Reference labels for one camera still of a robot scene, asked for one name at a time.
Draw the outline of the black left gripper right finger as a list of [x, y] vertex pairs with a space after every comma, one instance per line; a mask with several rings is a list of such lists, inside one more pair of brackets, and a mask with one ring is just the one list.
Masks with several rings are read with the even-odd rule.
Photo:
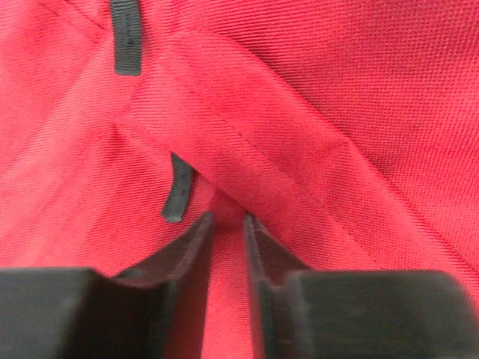
[[256, 358], [476, 358], [469, 296], [440, 271], [316, 271], [244, 222]]

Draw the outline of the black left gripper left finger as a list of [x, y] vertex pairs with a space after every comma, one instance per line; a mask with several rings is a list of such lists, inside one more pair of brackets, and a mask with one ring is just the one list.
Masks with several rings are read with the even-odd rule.
[[3, 358], [199, 358], [213, 247], [202, 214], [148, 258], [88, 268], [1, 270]]

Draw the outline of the red student backpack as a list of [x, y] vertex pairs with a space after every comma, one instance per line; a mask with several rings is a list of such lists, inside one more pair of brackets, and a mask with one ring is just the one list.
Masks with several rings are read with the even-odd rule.
[[251, 358], [242, 222], [316, 269], [435, 269], [478, 296], [476, 1], [141, 1], [114, 71], [107, 1], [1, 3], [1, 265], [114, 274], [216, 230], [203, 358]]

